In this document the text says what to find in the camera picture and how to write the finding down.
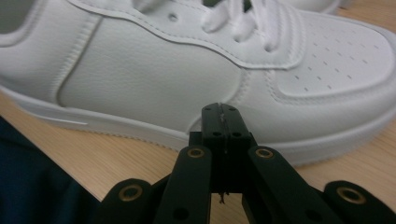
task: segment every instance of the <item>shoe sole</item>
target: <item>shoe sole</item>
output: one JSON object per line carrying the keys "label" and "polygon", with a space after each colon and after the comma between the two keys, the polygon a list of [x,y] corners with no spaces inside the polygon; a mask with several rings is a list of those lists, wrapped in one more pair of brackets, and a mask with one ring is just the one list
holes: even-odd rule
{"label": "shoe sole", "polygon": [[[188,133],[166,129],[137,120],[82,109],[60,107],[21,95],[2,86],[0,86],[0,90],[27,113],[56,126],[130,137],[159,146],[170,147],[176,151],[180,151],[188,144]],[[396,107],[377,119],[344,132],[295,142],[259,143],[259,145],[278,150],[292,165],[324,161],[344,154],[370,141],[387,126],[395,114]]]}

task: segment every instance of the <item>shoelace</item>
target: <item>shoelace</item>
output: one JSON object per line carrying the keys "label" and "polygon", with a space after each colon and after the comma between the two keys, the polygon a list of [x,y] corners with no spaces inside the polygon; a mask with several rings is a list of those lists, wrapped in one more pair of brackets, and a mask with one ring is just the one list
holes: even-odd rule
{"label": "shoelace", "polygon": [[[200,4],[203,0],[194,0]],[[133,7],[141,12],[158,6],[163,0],[132,0]],[[236,42],[247,40],[257,29],[262,46],[272,51],[279,44],[279,12],[276,0],[250,0],[251,8],[244,11],[243,0],[220,0],[203,18],[202,28],[214,33],[227,22],[233,25],[232,36]]]}

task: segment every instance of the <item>wooden surface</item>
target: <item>wooden surface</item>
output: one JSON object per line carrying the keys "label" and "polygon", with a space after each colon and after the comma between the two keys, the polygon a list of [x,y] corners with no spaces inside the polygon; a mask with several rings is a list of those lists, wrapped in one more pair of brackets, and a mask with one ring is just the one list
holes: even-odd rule
{"label": "wooden surface", "polygon": [[[395,0],[356,0],[340,14],[396,32]],[[50,126],[21,112],[3,93],[0,114],[99,200],[123,179],[156,182],[171,172],[177,157],[175,151],[134,139]],[[396,121],[371,143],[297,171],[321,190],[333,180],[354,182],[396,211]],[[214,195],[211,223],[247,223],[239,195],[227,197],[225,205],[218,200]]]}

